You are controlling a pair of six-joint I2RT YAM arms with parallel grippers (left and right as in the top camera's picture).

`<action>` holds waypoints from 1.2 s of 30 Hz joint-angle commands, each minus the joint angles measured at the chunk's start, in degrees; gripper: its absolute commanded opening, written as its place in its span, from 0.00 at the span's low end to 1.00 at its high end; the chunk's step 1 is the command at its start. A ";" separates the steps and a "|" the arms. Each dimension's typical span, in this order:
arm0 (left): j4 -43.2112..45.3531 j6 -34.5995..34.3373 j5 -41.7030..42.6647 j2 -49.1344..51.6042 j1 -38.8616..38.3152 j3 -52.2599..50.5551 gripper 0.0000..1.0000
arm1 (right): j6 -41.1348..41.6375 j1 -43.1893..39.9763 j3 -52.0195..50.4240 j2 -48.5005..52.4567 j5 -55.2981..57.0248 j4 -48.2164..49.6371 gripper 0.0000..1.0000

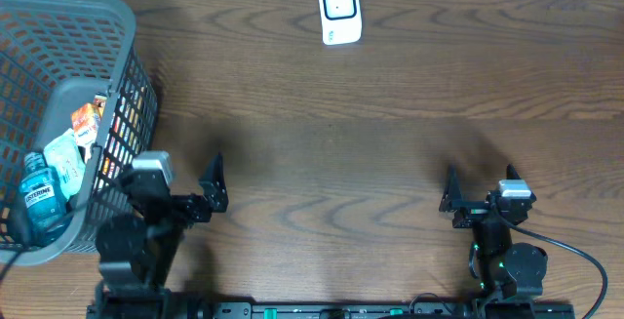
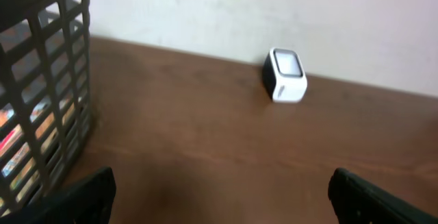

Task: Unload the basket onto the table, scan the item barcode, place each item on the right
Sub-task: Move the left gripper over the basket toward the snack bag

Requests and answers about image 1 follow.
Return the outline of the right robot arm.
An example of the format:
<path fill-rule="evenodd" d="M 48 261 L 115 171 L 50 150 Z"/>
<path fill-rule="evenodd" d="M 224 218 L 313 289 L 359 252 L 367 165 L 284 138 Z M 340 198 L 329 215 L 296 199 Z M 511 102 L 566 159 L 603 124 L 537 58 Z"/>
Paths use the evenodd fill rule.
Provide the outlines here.
<path fill-rule="evenodd" d="M 511 165 L 506 167 L 506 178 L 482 200 L 466 199 L 456 170 L 448 169 L 439 210 L 453 214 L 454 228 L 473 232 L 469 269 L 481 280 L 491 301 L 532 299 L 543 294 L 546 252 L 528 243 L 515 243 L 511 237 L 511 229 L 527 220 L 535 201 L 536 196 Z"/>

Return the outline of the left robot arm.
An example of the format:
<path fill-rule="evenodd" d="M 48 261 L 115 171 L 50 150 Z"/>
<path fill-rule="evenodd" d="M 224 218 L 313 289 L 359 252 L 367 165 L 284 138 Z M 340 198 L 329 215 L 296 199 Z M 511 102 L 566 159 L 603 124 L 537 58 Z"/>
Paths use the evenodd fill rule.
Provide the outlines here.
<path fill-rule="evenodd" d="M 198 183 L 201 194 L 174 195 L 171 156 L 144 151 L 127 165 L 113 187 L 133 210 L 103 222 L 97 230 L 102 277 L 89 318 L 212 318 L 204 299 L 166 288 L 184 231 L 227 210 L 223 156 L 218 153 Z"/>

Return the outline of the yellow snack bag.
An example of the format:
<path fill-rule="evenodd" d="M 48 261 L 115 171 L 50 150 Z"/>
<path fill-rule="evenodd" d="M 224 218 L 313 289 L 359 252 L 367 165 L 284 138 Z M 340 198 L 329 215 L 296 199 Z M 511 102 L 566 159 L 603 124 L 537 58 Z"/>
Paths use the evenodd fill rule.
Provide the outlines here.
<path fill-rule="evenodd" d="M 106 133 L 98 156 L 96 182 L 108 185 L 143 151 L 151 140 L 152 119 L 145 90 L 123 92 L 113 108 L 112 118 L 101 126 Z"/>

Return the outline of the blue Listerine mouthwash bottle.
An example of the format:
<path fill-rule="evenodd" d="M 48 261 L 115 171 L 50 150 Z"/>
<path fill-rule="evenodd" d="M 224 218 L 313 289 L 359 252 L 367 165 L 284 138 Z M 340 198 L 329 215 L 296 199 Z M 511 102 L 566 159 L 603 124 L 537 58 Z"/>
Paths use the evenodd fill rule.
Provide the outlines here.
<path fill-rule="evenodd" d="M 47 165 L 42 153 L 29 152 L 24 156 L 24 173 L 19 192 L 35 244 L 45 247 L 56 241 L 69 224 L 64 219 L 67 199 L 57 172 Z"/>

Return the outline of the orange tissue pack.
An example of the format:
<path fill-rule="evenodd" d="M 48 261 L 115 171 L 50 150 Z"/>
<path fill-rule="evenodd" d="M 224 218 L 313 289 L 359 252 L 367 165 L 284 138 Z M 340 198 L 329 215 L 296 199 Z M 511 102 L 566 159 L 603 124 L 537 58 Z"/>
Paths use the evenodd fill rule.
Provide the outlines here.
<path fill-rule="evenodd" d="M 71 114 L 72 129 L 79 146 L 89 147 L 96 141 L 100 120 L 99 109 L 93 103 L 85 103 Z"/>

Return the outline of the teal wet wipes pack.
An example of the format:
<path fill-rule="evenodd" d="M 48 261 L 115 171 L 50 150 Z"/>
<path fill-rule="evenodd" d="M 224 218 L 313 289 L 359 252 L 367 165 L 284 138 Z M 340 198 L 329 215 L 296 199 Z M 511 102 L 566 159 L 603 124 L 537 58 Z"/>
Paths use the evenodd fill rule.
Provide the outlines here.
<path fill-rule="evenodd" d="M 69 200 L 80 191 L 86 171 L 74 131 L 68 129 L 49 142 L 43 153 L 47 164 L 56 170 L 61 192 Z"/>

